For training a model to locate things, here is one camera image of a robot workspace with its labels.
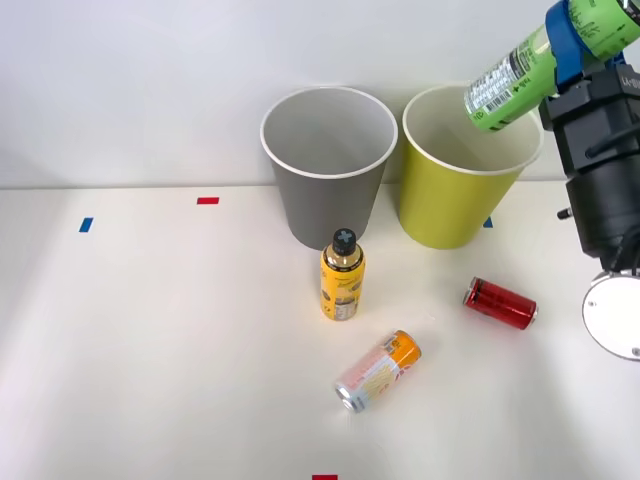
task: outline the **green bottle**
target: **green bottle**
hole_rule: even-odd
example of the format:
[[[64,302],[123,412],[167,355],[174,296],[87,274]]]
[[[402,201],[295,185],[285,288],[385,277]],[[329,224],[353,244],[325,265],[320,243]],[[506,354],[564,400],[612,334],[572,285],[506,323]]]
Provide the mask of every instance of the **green bottle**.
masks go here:
[[[640,37],[640,0],[569,0],[569,16],[602,61]],[[556,93],[555,68],[542,25],[469,86],[464,95],[469,118],[482,130],[501,130]]]

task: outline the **blue tape marker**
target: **blue tape marker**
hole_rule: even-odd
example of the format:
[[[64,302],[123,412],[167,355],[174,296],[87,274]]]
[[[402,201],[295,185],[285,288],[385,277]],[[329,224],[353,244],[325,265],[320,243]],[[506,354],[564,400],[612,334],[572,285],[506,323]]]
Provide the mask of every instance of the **blue tape marker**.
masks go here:
[[[80,233],[87,233],[91,228],[91,224],[93,223],[93,217],[87,217],[82,221],[82,225],[80,225]]]

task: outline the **red tape marker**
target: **red tape marker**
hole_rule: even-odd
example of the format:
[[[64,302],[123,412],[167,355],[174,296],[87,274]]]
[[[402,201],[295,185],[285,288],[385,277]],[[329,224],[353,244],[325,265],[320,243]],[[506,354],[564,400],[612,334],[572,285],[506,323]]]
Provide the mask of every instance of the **red tape marker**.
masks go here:
[[[198,197],[198,205],[217,205],[220,197]]]

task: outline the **white wall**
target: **white wall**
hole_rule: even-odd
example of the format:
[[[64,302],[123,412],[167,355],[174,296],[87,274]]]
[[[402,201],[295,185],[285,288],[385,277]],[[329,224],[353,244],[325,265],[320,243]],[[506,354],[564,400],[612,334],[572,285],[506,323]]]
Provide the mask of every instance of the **white wall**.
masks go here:
[[[347,84],[400,113],[552,1],[2,0],[0,186],[270,183],[258,126],[282,95]],[[529,175],[561,174],[549,151]]]

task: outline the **cup rim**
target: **cup rim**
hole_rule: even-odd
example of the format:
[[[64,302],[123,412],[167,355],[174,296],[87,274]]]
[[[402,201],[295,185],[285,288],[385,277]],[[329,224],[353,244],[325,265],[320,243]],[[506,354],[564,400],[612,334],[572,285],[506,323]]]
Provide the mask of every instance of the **cup rim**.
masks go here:
[[[267,120],[269,119],[269,116],[273,113],[273,111],[276,108],[278,108],[282,103],[286,102],[287,100],[289,100],[292,97],[295,97],[296,95],[300,95],[300,94],[306,93],[306,92],[312,92],[314,90],[341,90],[341,91],[345,91],[345,92],[357,93],[358,95],[362,95],[363,97],[366,97],[369,100],[372,100],[374,103],[377,103],[380,107],[382,107],[384,112],[389,116],[389,119],[391,120],[391,124],[393,125],[393,139],[391,140],[391,145],[389,146],[388,150],[378,160],[376,160],[374,163],[372,163],[370,165],[367,165],[364,168],[361,168],[359,170],[354,170],[353,172],[337,173],[337,174],[321,174],[321,173],[305,172],[304,170],[300,170],[298,168],[294,168],[291,165],[288,165],[287,163],[285,163],[282,160],[280,160],[271,151],[271,149],[267,145],[267,142],[266,142],[266,140],[264,138],[264,127],[265,127],[265,125],[267,123]],[[300,90],[296,90],[296,91],[286,95],[285,97],[281,98],[280,100],[278,100],[267,111],[267,113],[265,114],[265,116],[262,119],[262,122],[260,124],[260,142],[262,143],[262,148],[264,148],[265,152],[267,152],[267,155],[269,155],[271,160],[273,160],[278,165],[280,165],[282,168],[284,168],[286,170],[289,170],[292,173],[295,173],[297,175],[302,175],[302,176],[308,177],[308,178],[317,178],[317,179],[321,179],[321,180],[339,180],[341,178],[351,178],[351,177],[355,177],[355,176],[358,176],[358,175],[362,175],[363,173],[367,173],[368,171],[373,170],[374,168],[376,168],[376,167],[380,166],[381,164],[383,164],[387,160],[387,158],[389,158],[391,153],[393,153],[393,151],[395,150],[396,145],[398,143],[398,122],[396,121],[396,117],[393,115],[393,113],[391,112],[389,107],[387,107],[384,103],[382,103],[382,101],[378,100],[373,95],[370,95],[370,94],[365,93],[365,92],[363,92],[361,90],[357,90],[357,89],[351,88],[351,87],[332,86],[332,85],[322,86],[321,85],[321,86],[308,87],[308,88],[303,88],[303,89],[300,89]]]
[[[477,175],[477,176],[480,176],[480,177],[493,177],[493,176],[499,176],[499,175],[506,175],[508,173],[513,173],[513,172],[516,172],[518,170],[523,170],[524,168],[526,168],[529,165],[531,165],[534,161],[536,161],[536,159],[538,159],[538,157],[540,156],[540,153],[542,152],[542,148],[544,147],[544,130],[542,128],[542,123],[534,115],[534,113],[532,111],[527,112],[525,115],[527,115],[529,118],[531,118],[531,120],[533,121],[533,124],[536,127],[536,130],[538,132],[538,146],[536,147],[535,152],[533,153],[533,155],[531,155],[531,158],[529,158],[529,160],[527,160],[526,162],[520,163],[518,165],[515,165],[513,167],[505,168],[503,170],[483,171],[483,170],[469,170],[467,168],[456,167],[455,165],[451,165],[451,164],[449,164],[447,162],[444,162],[443,160],[440,160],[435,155],[427,153],[425,150],[422,149],[422,147],[420,147],[420,145],[418,145],[418,143],[411,136],[411,132],[409,132],[409,129],[407,128],[407,115],[409,113],[409,110],[413,106],[413,104],[415,102],[417,102],[420,98],[422,98],[424,95],[433,93],[434,91],[444,90],[446,88],[451,88],[451,87],[467,87],[467,86],[469,86],[469,83],[465,83],[465,82],[448,83],[448,84],[445,84],[445,85],[437,85],[437,86],[428,88],[427,90],[424,90],[424,91],[418,93],[415,97],[413,97],[411,99],[411,101],[405,107],[404,112],[402,113],[402,129],[403,129],[404,134],[406,135],[407,139],[409,140],[409,142],[413,146],[413,148],[415,148],[418,152],[420,152],[420,154],[422,156],[426,157],[427,159],[437,163],[438,165],[440,165],[440,166],[442,166],[444,168],[447,168],[449,170],[454,170],[454,171],[460,172],[460,173],[465,173],[465,174],[468,174],[468,175]]]

